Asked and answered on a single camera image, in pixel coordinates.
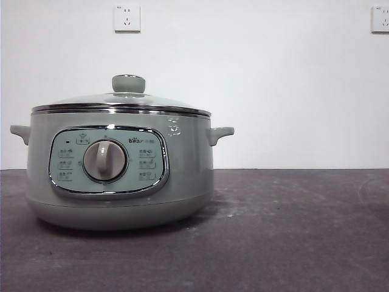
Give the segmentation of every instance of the glass lid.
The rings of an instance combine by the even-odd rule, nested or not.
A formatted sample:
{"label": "glass lid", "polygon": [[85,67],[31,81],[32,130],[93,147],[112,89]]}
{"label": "glass lid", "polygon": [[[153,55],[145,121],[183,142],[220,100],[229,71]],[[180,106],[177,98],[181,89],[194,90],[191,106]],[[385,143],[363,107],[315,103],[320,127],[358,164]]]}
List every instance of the glass lid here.
{"label": "glass lid", "polygon": [[131,74],[116,75],[112,78],[114,90],[112,93],[60,100],[53,104],[36,106],[32,111],[49,111],[51,113],[163,111],[211,116],[208,111],[193,108],[182,102],[144,94],[145,86],[146,81],[142,77]]}

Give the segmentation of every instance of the rotary dial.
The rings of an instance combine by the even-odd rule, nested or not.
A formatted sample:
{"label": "rotary dial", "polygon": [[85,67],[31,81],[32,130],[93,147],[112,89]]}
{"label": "rotary dial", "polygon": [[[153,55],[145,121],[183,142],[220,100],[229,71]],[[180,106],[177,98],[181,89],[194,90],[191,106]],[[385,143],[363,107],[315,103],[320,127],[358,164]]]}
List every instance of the rotary dial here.
{"label": "rotary dial", "polygon": [[98,181],[110,181],[119,176],[126,166],[123,148],[113,141],[98,141],[84,155],[84,169]]}

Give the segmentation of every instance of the pot handle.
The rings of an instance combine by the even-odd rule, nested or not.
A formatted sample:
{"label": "pot handle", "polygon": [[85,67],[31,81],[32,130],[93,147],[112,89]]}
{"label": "pot handle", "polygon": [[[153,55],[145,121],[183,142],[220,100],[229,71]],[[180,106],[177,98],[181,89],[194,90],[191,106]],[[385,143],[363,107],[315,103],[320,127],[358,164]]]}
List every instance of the pot handle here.
{"label": "pot handle", "polygon": [[23,142],[28,145],[29,144],[29,139],[30,139],[30,133],[31,133],[31,127],[28,126],[16,126],[12,125],[10,127],[10,132],[12,134],[15,134],[17,136],[22,137]]}
{"label": "pot handle", "polygon": [[211,128],[208,130],[208,140],[210,146],[215,146],[218,140],[224,136],[233,135],[235,129],[233,127]]}

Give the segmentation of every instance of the stainless steel rim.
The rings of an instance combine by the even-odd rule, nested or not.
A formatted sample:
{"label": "stainless steel rim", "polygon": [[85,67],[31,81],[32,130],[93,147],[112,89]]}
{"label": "stainless steel rim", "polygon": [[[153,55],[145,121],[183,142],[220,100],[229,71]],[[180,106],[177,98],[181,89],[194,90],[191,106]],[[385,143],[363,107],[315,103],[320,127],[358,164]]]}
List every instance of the stainless steel rim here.
{"label": "stainless steel rim", "polygon": [[180,106],[162,106],[162,105],[138,105],[138,104],[109,104],[109,103],[64,103],[56,105],[41,105],[32,109],[33,114],[44,113],[98,113],[99,111],[110,113],[122,113],[133,111],[132,113],[139,113],[139,111],[153,111],[163,112],[163,114],[193,114],[197,116],[210,117],[211,113],[201,109],[184,108]]}

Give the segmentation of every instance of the lid knob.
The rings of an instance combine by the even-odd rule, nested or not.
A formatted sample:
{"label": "lid knob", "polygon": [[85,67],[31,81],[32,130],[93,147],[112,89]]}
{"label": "lid knob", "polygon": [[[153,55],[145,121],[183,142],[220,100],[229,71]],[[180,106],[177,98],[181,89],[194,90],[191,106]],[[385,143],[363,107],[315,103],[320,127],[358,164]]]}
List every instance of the lid knob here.
{"label": "lid knob", "polygon": [[115,92],[138,92],[144,93],[146,80],[142,77],[122,74],[112,77],[112,88]]}

